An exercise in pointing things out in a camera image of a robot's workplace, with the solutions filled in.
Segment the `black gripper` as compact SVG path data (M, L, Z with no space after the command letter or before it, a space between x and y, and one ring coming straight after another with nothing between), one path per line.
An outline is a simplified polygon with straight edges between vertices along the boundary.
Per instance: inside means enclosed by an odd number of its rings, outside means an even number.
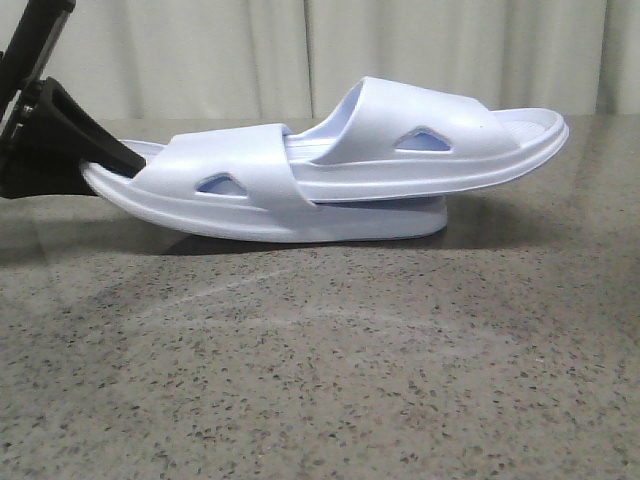
M133 178L145 159L89 116L52 77L41 74L74 1L29 1L1 53L1 196L85 195L80 160Z

